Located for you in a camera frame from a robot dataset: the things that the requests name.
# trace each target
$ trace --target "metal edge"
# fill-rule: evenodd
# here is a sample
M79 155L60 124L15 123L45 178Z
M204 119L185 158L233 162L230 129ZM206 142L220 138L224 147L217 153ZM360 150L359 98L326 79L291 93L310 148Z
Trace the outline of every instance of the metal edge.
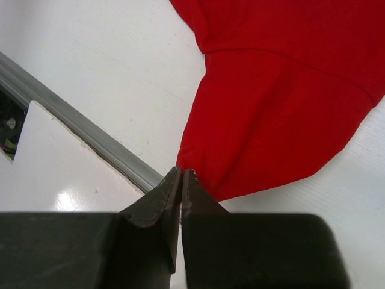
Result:
M144 193L162 181L157 171L1 52L0 85L25 108L31 101L44 106Z

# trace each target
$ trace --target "dark gap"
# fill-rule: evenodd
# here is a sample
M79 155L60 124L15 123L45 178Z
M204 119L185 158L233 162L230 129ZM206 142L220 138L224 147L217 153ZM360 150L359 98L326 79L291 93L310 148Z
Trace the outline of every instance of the dark gap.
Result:
M12 160L17 150L26 109L0 86L0 149Z

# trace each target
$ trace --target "red cloth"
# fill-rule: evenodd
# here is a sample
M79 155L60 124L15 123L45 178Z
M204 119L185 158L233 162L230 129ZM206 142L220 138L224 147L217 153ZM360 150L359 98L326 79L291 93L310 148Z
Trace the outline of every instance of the red cloth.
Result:
M216 200L306 178L385 94L383 0L171 0L206 56L177 165Z

